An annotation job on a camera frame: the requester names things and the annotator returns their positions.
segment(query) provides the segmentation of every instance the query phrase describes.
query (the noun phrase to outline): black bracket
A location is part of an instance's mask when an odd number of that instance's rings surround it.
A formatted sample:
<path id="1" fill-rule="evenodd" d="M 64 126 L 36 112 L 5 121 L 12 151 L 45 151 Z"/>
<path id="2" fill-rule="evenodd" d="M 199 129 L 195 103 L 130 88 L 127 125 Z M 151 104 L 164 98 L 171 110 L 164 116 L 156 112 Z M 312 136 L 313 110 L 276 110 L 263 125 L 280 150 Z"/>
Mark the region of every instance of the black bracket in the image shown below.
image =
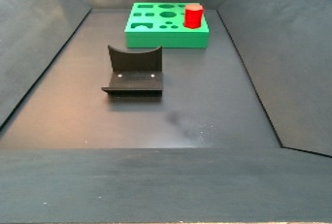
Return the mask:
<path id="1" fill-rule="evenodd" d="M 146 52 L 127 52 L 108 46 L 112 68 L 108 87 L 111 93 L 162 92 L 162 47 Z"/>

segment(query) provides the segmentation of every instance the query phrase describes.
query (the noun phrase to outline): shape sorter block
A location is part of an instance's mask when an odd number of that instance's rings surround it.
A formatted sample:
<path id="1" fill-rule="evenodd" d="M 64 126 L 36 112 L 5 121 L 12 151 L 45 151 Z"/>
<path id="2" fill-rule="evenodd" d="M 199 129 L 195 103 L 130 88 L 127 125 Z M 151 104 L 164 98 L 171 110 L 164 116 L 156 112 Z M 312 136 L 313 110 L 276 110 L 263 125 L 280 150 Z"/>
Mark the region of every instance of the shape sorter block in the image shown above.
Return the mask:
<path id="1" fill-rule="evenodd" d="M 124 29 L 127 48 L 207 48 L 209 27 L 185 27 L 187 3 L 135 3 Z"/>

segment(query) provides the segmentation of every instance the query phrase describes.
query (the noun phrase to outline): green block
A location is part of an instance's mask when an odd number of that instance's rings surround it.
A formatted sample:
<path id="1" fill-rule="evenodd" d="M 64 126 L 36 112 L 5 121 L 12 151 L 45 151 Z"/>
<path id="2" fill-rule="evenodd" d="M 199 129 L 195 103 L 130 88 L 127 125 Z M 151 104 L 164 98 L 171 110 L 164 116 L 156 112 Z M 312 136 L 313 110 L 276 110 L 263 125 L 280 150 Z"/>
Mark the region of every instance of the green block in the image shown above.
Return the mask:
<path id="1" fill-rule="evenodd" d="M 189 3 L 135 3 L 124 29 L 127 48 L 207 48 L 209 27 L 183 26 Z"/>

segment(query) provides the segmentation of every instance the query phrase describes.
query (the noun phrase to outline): red cylinder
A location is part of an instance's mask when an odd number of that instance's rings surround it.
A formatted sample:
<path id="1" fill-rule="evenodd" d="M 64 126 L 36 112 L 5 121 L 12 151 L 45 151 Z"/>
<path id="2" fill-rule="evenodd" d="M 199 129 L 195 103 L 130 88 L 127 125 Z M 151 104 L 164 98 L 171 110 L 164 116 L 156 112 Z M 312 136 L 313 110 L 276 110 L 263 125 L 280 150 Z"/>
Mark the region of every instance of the red cylinder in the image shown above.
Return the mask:
<path id="1" fill-rule="evenodd" d="M 187 4 L 185 12 L 185 27 L 198 28 L 202 23 L 203 9 L 199 4 Z"/>

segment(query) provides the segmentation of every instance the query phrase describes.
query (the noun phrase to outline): bin floor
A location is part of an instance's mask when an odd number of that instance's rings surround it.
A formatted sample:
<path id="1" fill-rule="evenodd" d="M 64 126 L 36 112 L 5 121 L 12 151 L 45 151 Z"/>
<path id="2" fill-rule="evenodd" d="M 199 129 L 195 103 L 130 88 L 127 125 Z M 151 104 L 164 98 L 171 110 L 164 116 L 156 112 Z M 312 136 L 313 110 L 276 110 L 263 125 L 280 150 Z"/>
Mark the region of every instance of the bin floor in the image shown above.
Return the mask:
<path id="1" fill-rule="evenodd" d="M 107 45 L 126 49 L 128 14 L 88 15 L 2 131 L 0 148 L 277 147 L 215 11 L 205 14 L 207 48 L 163 49 L 162 97 L 102 92 Z"/>

